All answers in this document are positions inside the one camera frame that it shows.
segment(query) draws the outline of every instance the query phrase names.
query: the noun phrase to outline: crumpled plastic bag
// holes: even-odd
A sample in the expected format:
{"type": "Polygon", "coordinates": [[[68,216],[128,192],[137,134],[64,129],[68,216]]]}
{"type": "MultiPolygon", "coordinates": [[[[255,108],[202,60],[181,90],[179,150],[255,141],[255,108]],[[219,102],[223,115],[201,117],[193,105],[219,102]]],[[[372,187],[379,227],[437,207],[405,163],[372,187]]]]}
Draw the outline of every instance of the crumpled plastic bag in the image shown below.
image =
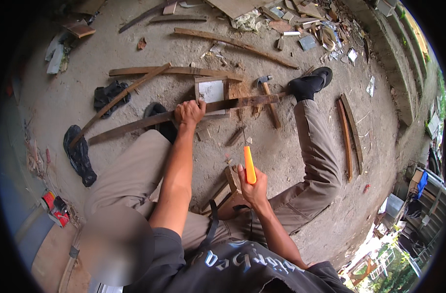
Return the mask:
{"type": "MultiPolygon", "coordinates": [[[[113,81],[107,87],[98,87],[95,89],[95,102],[93,103],[93,107],[96,112],[99,112],[104,106],[109,104],[117,95],[121,93],[121,91],[125,90],[128,87],[126,83],[119,83],[117,80],[113,81]]],[[[117,110],[120,106],[128,103],[130,101],[130,93],[117,102],[111,109],[109,109],[103,116],[102,119],[106,119],[112,115],[112,113],[117,110]]]]}
{"type": "Polygon", "coordinates": [[[80,131],[81,128],[78,125],[69,127],[64,135],[64,151],[75,172],[82,178],[83,185],[90,187],[96,181],[97,176],[91,167],[90,158],[88,157],[88,144],[86,139],[82,136],[74,148],[71,149],[68,147],[80,131]]]}
{"type": "Polygon", "coordinates": [[[268,23],[270,21],[268,19],[264,19],[256,23],[255,20],[257,17],[259,17],[259,15],[261,15],[259,11],[254,9],[253,11],[249,11],[248,13],[232,19],[231,26],[237,30],[259,33],[263,28],[268,29],[268,23]]]}

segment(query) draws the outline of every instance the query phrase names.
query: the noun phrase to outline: khaki pants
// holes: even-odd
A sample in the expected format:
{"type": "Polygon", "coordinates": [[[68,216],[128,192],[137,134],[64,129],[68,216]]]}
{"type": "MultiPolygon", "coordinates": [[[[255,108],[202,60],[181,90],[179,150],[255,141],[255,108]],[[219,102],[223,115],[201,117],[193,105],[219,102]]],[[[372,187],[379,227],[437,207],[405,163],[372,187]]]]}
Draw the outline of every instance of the khaki pants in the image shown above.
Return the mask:
{"type": "MultiPolygon", "coordinates": [[[[334,200],[341,186],[338,160],[332,136],[327,130],[317,104],[299,102],[295,108],[301,155],[306,164],[304,181],[271,198],[270,204],[279,221],[293,234],[311,221],[334,200]]],[[[158,131],[142,134],[101,174],[85,203],[88,218],[99,208],[122,204],[138,210],[146,218],[155,203],[147,199],[159,184],[171,144],[158,131]]],[[[235,219],[220,221],[212,243],[251,239],[265,243],[261,224],[253,210],[244,209],[235,219]]],[[[205,239],[211,220],[189,212],[182,234],[185,251],[196,249],[205,239]]]]}

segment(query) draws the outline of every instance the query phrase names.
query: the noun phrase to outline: foot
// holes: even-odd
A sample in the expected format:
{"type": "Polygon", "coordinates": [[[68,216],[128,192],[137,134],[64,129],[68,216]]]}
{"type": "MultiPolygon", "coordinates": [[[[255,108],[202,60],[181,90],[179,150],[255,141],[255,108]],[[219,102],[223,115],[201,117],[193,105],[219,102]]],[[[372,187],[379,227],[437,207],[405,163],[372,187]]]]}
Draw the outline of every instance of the foot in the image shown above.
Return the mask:
{"type": "MultiPolygon", "coordinates": [[[[158,102],[152,102],[145,109],[143,117],[144,118],[151,117],[151,116],[165,113],[165,112],[166,112],[166,108],[164,108],[164,106],[162,104],[160,104],[158,102]]],[[[174,126],[172,121],[162,122],[160,124],[149,126],[149,127],[145,128],[145,130],[150,130],[150,129],[158,130],[164,137],[167,138],[167,140],[171,144],[174,144],[174,141],[176,140],[176,137],[178,135],[178,130],[174,126]]]]}
{"type": "Polygon", "coordinates": [[[290,94],[296,97],[296,101],[314,100],[314,93],[319,92],[332,80],[332,70],[329,67],[319,67],[310,75],[291,80],[288,83],[290,94]]]}

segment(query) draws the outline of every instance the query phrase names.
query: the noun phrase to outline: person's left hand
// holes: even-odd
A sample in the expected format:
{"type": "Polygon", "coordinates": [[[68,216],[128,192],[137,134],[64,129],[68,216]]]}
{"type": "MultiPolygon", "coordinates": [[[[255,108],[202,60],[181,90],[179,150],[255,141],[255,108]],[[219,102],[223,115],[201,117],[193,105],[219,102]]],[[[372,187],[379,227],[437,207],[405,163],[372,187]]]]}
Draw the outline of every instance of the person's left hand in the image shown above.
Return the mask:
{"type": "Polygon", "coordinates": [[[205,115],[206,107],[207,103],[202,100],[199,100],[199,105],[197,105],[195,100],[186,101],[176,107],[174,117],[179,124],[195,127],[203,115],[205,115]]]}

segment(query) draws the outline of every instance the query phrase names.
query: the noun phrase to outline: hand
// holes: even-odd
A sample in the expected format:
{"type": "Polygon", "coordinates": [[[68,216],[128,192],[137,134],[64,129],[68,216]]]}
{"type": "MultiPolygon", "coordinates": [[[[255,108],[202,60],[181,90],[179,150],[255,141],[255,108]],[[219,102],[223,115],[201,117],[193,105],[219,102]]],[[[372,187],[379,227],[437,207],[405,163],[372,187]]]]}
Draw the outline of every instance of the hand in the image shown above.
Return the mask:
{"type": "Polygon", "coordinates": [[[243,197],[247,200],[253,208],[257,208],[265,203],[267,200],[267,175],[262,173],[257,167],[254,167],[257,182],[249,184],[246,181],[246,169],[241,164],[238,164],[239,181],[241,182],[241,191],[243,197]]]}
{"type": "Polygon", "coordinates": [[[207,103],[199,100],[199,105],[195,100],[186,101],[179,104],[174,110],[174,117],[179,124],[196,126],[205,114],[207,103]]]}

